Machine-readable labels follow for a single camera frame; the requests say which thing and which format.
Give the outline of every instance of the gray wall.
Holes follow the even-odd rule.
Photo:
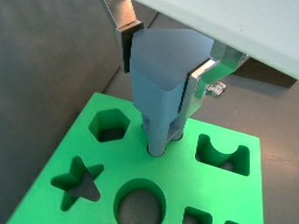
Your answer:
[[[135,9],[148,25],[155,11]],[[0,223],[117,66],[99,0],[0,2]]]

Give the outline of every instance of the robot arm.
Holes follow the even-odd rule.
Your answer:
[[[160,157],[165,144],[183,137],[185,120],[201,106],[203,96],[223,95],[219,79],[235,72],[248,56],[219,41],[209,40],[205,47],[200,41],[207,37],[196,31],[143,29],[129,0],[101,3],[116,27],[124,71],[132,75],[148,152]]]

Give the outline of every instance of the star-shaped hole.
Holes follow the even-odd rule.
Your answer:
[[[60,209],[68,211],[79,198],[97,201],[100,194],[93,180],[104,170],[104,165],[85,167],[80,157],[71,161],[69,173],[54,177],[50,184],[64,191]]]

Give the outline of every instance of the green foam board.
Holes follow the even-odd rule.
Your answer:
[[[85,171],[95,201],[68,191]],[[181,140],[151,157],[132,102],[93,94],[8,223],[117,223],[119,203],[135,189],[159,199],[161,223],[183,223],[185,214],[203,224],[263,223],[257,138],[189,119]]]

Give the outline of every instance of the arch-shaped hole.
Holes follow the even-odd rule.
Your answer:
[[[216,150],[207,135],[199,136],[195,158],[199,162],[235,172],[243,176],[249,174],[248,147],[240,145],[232,154],[224,154]]]

